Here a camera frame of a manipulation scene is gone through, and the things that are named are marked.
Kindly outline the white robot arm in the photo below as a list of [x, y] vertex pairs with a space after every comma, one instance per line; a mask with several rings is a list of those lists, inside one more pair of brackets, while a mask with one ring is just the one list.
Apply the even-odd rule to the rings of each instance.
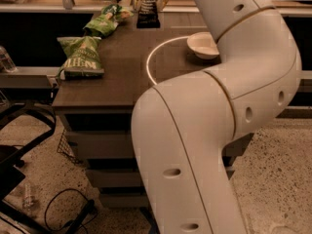
[[270, 0], [194, 0], [221, 62], [147, 90], [132, 117], [138, 168], [161, 234], [247, 234], [222, 150], [278, 116], [301, 73]]

